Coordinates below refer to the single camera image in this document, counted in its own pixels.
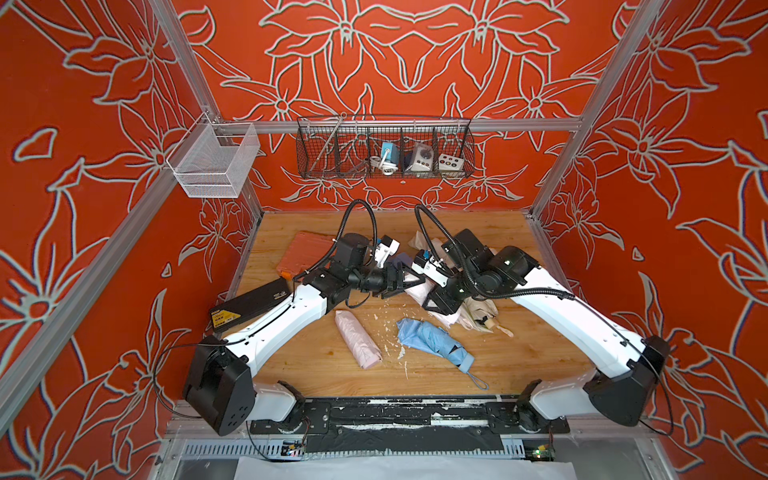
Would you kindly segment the blue umbrella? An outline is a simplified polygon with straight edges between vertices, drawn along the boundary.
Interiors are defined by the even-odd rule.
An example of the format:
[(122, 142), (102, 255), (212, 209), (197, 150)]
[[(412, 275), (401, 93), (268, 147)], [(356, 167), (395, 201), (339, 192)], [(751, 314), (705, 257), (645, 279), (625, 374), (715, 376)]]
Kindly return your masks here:
[(484, 391), (489, 385), (471, 372), (475, 357), (447, 331), (427, 321), (404, 318), (397, 322), (398, 340), (404, 347), (441, 357), (467, 375)]
[(401, 252), (397, 255), (391, 256), (388, 259), (388, 262), (397, 269), (405, 270), (406, 268), (410, 268), (412, 266), (413, 258), (409, 254)]

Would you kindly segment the blue umbrella front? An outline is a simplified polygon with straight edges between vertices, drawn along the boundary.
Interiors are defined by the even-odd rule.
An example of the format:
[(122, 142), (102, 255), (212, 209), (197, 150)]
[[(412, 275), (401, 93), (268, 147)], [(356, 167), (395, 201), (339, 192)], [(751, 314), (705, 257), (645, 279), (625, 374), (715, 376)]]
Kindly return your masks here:
[(404, 318), (397, 322), (398, 340), (404, 347), (441, 357), (467, 375), (484, 391), (489, 385), (471, 372), (475, 357), (447, 331), (427, 321)]

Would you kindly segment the beige umbrella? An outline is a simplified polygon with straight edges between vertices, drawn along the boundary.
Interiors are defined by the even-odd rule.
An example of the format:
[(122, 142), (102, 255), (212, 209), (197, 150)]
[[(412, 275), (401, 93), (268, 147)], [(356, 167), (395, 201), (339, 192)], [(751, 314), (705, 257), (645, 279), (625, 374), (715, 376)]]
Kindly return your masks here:
[(452, 260), (447, 255), (447, 252), (442, 248), (442, 243), (439, 238), (432, 238), (428, 240), (421, 231), (417, 231), (414, 236), (408, 241), (408, 246), (415, 250), (424, 250), (431, 252), (433, 248), (438, 255), (438, 258), (447, 266), (452, 266)]
[(509, 338), (514, 333), (501, 325), (498, 320), (499, 311), (492, 300), (476, 300), (469, 298), (464, 307), (469, 315), (471, 328), (482, 333), (502, 333)]

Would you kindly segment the blue umbrella back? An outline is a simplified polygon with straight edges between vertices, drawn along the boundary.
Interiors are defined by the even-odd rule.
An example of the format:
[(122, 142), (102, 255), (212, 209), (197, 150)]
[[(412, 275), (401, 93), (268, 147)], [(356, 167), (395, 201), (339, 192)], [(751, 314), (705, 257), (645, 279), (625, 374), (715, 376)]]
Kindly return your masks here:
[(388, 259), (388, 262), (397, 269), (405, 270), (406, 268), (410, 268), (412, 266), (413, 258), (409, 254), (401, 252), (397, 255), (391, 256)]

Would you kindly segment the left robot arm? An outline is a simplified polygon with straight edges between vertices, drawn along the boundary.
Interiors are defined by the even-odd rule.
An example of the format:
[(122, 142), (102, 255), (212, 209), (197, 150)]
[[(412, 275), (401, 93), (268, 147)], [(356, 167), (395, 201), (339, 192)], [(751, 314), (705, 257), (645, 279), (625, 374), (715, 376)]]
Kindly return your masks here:
[(352, 292), (386, 298), (424, 284), (421, 268), (394, 262), (398, 249), (389, 236), (349, 233), (341, 224), (328, 250), (295, 275), (292, 286), (259, 287), (233, 299), (257, 313), (241, 329), (196, 344), (183, 399), (220, 436), (249, 421), (293, 418), (299, 393), (285, 383), (258, 386), (254, 377), (289, 340)]

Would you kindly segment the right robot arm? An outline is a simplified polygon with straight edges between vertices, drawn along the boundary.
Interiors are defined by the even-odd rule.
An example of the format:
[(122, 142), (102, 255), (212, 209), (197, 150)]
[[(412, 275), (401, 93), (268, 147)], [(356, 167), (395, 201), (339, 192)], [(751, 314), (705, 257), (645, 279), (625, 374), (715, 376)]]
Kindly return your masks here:
[(469, 298), (510, 299), (589, 358), (592, 368), (584, 374), (526, 386), (515, 407), (517, 423), (526, 432), (539, 432), (561, 417), (590, 414), (633, 427), (642, 423), (653, 393), (666, 389), (666, 340), (641, 337), (608, 319), (516, 246), (493, 252), (464, 229), (448, 234), (441, 247), (418, 252), (411, 268), (434, 284), (424, 309), (448, 315)]

